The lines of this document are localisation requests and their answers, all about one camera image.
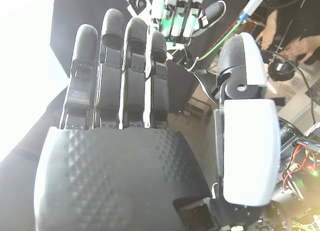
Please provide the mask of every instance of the square camera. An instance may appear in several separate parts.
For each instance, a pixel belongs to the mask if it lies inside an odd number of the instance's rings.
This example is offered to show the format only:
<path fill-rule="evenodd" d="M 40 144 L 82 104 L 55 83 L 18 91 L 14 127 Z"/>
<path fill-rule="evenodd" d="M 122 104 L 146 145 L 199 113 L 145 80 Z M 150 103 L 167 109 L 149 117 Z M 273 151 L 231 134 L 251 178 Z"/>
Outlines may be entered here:
<path fill-rule="evenodd" d="M 126 2 L 131 5 L 136 15 L 139 15 L 147 7 L 146 0 L 126 0 Z"/>

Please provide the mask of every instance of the person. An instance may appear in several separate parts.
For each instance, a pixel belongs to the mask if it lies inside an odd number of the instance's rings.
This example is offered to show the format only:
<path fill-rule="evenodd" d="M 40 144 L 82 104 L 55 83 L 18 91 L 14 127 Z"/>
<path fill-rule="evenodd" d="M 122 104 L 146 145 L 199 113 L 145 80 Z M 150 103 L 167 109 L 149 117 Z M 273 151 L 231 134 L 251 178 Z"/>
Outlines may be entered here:
<path fill-rule="evenodd" d="M 291 1 L 269 0 L 269 6 L 281 6 Z M 320 0 L 301 0 L 287 7 L 271 9 L 266 26 L 256 41 L 262 39 L 261 49 L 267 50 L 279 34 L 284 37 L 281 54 L 291 61 L 311 65 L 320 60 L 319 14 Z"/>

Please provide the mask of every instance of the black backdrop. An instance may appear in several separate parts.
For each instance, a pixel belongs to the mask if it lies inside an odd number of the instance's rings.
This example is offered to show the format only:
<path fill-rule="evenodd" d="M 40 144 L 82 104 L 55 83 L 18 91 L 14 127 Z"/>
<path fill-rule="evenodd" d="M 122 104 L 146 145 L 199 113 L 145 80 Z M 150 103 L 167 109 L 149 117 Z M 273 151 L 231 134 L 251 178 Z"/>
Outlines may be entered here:
<path fill-rule="evenodd" d="M 204 0 L 203 7 L 207 7 L 215 1 L 217 0 Z M 227 6 L 225 16 L 210 30 L 192 40 L 189 50 L 194 57 L 201 56 L 211 47 L 212 43 L 237 18 L 247 2 L 247 0 L 224 1 Z M 68 75 L 79 26 L 89 24 L 100 32 L 104 15 L 110 8 L 120 10 L 127 23 L 131 18 L 127 6 L 126 0 L 54 0 L 50 45 Z M 201 66 L 207 68 L 212 60 L 213 56 L 205 59 Z M 197 85 L 197 81 L 193 75 L 172 62 L 168 63 L 168 71 L 170 111 L 175 113 L 184 108 Z"/>

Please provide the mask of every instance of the human hand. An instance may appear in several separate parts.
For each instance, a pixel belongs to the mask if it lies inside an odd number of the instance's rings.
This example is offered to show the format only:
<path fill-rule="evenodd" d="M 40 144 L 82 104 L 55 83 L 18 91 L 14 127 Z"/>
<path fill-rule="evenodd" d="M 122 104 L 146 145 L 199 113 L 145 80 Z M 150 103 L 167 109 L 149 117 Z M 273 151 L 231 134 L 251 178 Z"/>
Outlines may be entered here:
<path fill-rule="evenodd" d="M 277 22 L 269 22 L 265 26 L 264 30 L 256 37 L 255 41 L 258 42 L 262 38 L 261 49 L 266 50 L 270 47 L 274 41 L 274 37 L 277 31 Z"/>
<path fill-rule="evenodd" d="M 319 47 L 320 35 L 309 36 L 301 39 L 299 42 L 290 46 L 287 50 L 283 52 L 283 54 L 286 55 L 288 58 L 306 54 L 300 61 L 301 63 L 304 63 L 314 54 L 316 49 Z"/>

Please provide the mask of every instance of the gray floor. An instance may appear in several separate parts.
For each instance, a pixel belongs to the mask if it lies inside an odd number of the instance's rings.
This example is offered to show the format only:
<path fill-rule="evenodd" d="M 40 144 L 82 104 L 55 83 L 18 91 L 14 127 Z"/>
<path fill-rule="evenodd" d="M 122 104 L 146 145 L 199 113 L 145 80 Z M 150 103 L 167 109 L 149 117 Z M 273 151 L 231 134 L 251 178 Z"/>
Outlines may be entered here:
<path fill-rule="evenodd" d="M 33 193 L 41 140 L 48 125 L 57 125 L 59 112 L 39 120 L 25 140 L 0 162 L 0 231 L 35 230 Z M 206 122 L 194 116 L 169 114 L 168 121 L 172 130 L 181 130 L 186 137 L 211 186 L 216 180 L 213 117 Z"/>

